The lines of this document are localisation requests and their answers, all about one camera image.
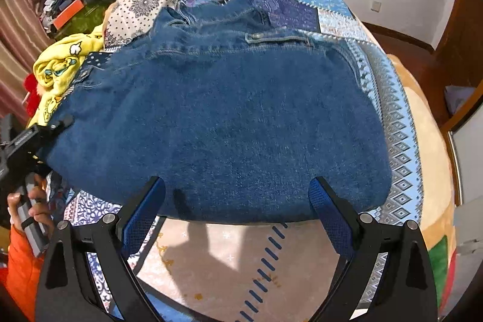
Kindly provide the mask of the person's left hand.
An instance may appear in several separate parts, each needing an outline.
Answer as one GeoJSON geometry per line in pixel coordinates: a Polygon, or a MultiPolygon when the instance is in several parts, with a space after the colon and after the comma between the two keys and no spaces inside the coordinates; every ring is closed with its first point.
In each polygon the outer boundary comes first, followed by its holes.
{"type": "MultiPolygon", "coordinates": [[[[36,203],[32,205],[28,211],[28,216],[32,217],[37,223],[42,223],[47,230],[47,237],[51,239],[55,229],[52,220],[51,211],[47,205],[47,180],[38,174],[34,175],[34,187],[28,192],[29,199],[35,200],[36,203]]],[[[22,219],[19,217],[17,208],[21,202],[21,194],[19,192],[10,193],[7,195],[8,211],[11,216],[11,224],[17,232],[24,234],[21,226],[22,219]]]]}

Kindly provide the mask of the orange sleeve forearm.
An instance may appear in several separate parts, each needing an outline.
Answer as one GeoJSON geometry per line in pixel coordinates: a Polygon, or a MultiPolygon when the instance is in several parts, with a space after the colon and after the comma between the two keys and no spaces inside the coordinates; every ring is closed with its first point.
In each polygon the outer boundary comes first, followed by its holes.
{"type": "Polygon", "coordinates": [[[24,233],[10,231],[8,263],[1,268],[1,284],[29,321],[34,321],[35,301],[44,256],[35,257],[24,233]]]}

